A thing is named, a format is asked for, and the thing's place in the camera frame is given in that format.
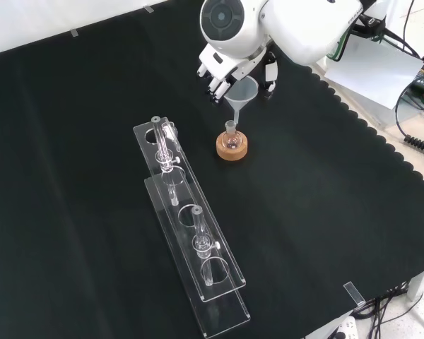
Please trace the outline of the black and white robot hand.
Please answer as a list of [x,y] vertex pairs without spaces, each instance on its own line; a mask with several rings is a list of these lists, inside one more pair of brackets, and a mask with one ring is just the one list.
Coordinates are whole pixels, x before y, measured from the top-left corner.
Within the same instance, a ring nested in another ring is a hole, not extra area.
[[259,75],[257,80],[261,96],[270,99],[278,80],[278,62],[271,46],[257,52],[256,56],[234,59],[211,45],[206,45],[199,55],[201,65],[196,72],[200,78],[208,78],[207,93],[214,104],[220,104],[231,87],[249,75]]

